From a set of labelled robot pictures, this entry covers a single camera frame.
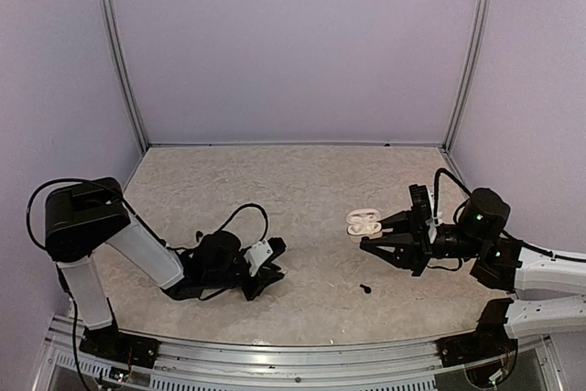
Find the white earbud charging case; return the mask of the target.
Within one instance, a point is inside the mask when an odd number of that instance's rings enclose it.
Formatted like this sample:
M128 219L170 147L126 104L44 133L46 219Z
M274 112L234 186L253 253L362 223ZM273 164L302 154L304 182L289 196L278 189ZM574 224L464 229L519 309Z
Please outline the white earbud charging case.
M346 232L350 236L376 235L382 231L381 213L376 209L358 209L346 215Z

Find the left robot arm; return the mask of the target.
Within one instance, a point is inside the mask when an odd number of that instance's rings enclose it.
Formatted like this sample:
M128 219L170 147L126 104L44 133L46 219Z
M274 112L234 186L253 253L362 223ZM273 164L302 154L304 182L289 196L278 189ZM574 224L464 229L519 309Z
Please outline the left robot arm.
M240 289L252 301L284 278L275 261L287 249L280 237L262 233L250 245L221 225L196 246L174 247L156 235L125 199L114 178L61 179L45 199L44 247L56 263L74 309L93 345L111 359L128 349L114 327L113 309L93 259L107 245L175 300L207 301Z

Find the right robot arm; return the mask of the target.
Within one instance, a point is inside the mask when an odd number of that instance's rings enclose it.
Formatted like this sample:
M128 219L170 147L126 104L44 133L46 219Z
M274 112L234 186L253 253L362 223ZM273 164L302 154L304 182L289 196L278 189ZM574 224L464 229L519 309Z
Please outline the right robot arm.
M563 255L515 239L505 231L510 207L488 188L473 190L452 223L440 220L437 196L409 188L412 206L389 217L362 209L346 217L348 235L391 266L420 276L430 261L472 261L481 285L505 292L483 309L468 348L490 356L504 339L585 328L585 256Z

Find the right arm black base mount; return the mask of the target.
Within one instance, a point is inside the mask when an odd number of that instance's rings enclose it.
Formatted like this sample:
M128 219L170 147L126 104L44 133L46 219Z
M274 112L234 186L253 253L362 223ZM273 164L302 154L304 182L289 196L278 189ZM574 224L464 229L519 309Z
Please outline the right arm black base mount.
M443 367L470 364L518 349L516 339L505 331L506 313L514 301L492 299L484 307L473 331L436 340Z

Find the aluminium front rail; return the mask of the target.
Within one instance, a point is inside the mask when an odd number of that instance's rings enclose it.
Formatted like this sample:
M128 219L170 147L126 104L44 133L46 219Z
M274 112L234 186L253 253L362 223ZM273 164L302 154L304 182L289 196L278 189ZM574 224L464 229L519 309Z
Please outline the aluminium front rail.
M434 339L323 346L262 346L160 336L153 369L121 364L72 345L82 327L53 318L32 390L470 390L463 365L443 367Z

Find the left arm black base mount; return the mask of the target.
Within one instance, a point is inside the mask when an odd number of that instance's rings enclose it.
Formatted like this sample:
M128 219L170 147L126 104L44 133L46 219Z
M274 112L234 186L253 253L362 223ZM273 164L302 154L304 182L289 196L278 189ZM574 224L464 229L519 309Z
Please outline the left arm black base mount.
M157 339L120 331L116 320L98 330L85 327L80 342L82 353L129 367L147 369L154 368L159 346L160 341Z

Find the right aluminium frame post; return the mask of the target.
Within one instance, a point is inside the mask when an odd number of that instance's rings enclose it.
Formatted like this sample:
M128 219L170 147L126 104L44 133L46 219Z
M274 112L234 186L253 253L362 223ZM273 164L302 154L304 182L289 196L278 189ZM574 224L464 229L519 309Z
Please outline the right aluminium frame post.
M477 62L481 54L483 34L489 15L491 0L477 0L472 21L472 31L466 50L461 79L457 89L455 104L450 114L450 120L444 140L443 151L449 156L455 146L457 135L461 127L466 104L469 99Z

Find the aluminium frame post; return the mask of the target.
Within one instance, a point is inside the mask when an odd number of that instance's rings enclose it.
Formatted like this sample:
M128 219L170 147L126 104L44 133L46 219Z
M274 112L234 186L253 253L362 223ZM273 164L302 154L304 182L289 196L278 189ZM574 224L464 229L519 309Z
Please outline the aluminium frame post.
M144 156L150 148L150 142L131 84L124 48L117 25L114 0L99 0L99 2L112 63L114 65L114 72L119 83L134 138L140 154Z
M472 31L466 50L461 79L457 89L455 104L450 114L450 120L444 140L443 151L449 156L455 146L457 135L461 127L466 104L469 99L477 62L481 54L483 34L489 15L491 0L477 0L472 21Z

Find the left aluminium frame post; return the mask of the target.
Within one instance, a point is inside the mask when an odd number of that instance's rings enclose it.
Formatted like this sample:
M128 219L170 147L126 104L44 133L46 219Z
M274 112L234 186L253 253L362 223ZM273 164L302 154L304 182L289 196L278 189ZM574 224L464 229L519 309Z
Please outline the left aluminium frame post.
M131 84L124 48L117 25L114 0L99 0L99 2L112 63L114 65L114 72L119 83L134 138L140 154L144 156L150 148L150 142Z

